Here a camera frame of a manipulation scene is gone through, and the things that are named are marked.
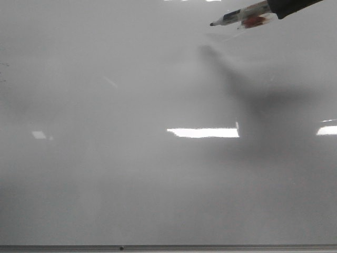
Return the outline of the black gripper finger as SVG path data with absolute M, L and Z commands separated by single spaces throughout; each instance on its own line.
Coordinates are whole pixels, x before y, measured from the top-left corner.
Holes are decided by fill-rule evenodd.
M 293 13 L 321 1 L 322 0 L 267 0 L 267 3 L 271 12 L 276 14 L 279 20 L 282 20 Z

